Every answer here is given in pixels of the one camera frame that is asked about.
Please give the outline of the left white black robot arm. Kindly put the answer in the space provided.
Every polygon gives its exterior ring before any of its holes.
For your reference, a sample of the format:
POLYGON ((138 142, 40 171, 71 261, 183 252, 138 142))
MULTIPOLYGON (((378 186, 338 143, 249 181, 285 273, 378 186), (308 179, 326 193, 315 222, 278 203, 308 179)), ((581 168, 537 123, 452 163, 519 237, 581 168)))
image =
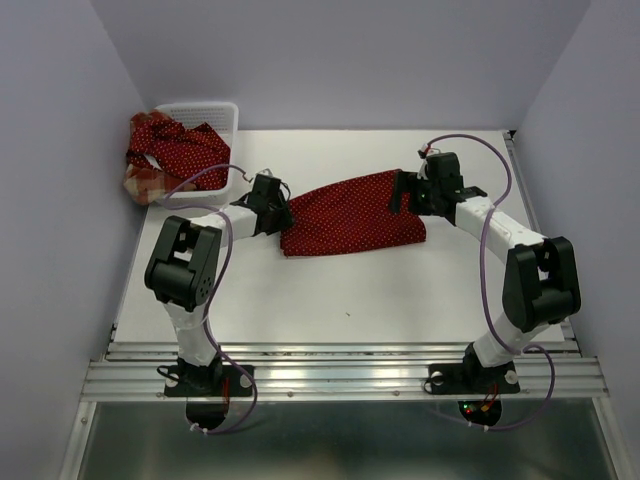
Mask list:
POLYGON ((178 342, 178 358, 191 366, 188 382, 199 393, 215 392, 223 371, 211 340, 208 313, 228 269, 234 244, 283 232, 294 224, 290 190, 280 179, 259 173, 251 190, 197 219, 164 220, 147 264, 144 283, 167 312, 178 342))

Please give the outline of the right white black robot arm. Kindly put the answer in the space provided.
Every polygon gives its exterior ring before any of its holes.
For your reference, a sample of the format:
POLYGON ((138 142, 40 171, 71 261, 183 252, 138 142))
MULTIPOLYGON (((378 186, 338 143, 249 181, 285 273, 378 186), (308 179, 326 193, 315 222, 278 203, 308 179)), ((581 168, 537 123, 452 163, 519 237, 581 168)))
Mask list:
POLYGON ((463 384, 482 390, 496 378, 496 368, 510 362, 540 332, 577 313, 581 291, 572 243, 546 237, 501 211, 488 194, 465 186, 454 153, 426 155, 417 172, 394 175, 390 209, 400 211, 404 197, 408 211, 438 216, 480 242, 480 281, 483 309, 486 299, 486 253, 505 267, 503 312, 487 321, 489 332, 472 343, 475 357, 460 366, 463 384))

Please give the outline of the red polka dot skirt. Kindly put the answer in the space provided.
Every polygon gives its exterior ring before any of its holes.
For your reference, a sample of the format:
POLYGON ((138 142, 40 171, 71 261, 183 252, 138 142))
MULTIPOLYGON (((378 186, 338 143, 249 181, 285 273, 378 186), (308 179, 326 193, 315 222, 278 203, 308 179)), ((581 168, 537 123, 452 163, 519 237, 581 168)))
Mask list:
POLYGON ((186 128, 159 111, 138 113, 130 120, 126 158, 139 169, 186 180, 208 167, 228 164, 230 157, 229 145, 206 122, 186 128))
POLYGON ((304 193, 290 201, 294 225, 280 235, 286 257, 318 257, 361 253, 423 243, 427 229, 408 211, 389 209, 394 170, 343 180, 304 193))

